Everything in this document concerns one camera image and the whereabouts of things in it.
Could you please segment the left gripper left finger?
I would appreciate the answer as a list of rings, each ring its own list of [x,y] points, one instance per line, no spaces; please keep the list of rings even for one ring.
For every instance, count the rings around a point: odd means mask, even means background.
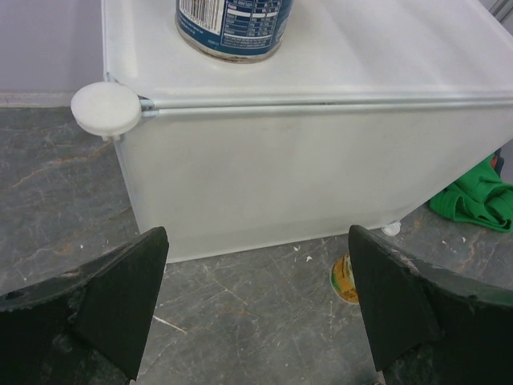
[[[162,227],[1,296],[3,384],[137,379],[168,255]]]

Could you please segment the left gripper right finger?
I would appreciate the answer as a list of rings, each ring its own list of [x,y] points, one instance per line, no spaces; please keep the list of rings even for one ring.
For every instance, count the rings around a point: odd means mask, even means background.
[[[512,292],[407,253],[360,225],[349,256],[387,384],[510,384]]]

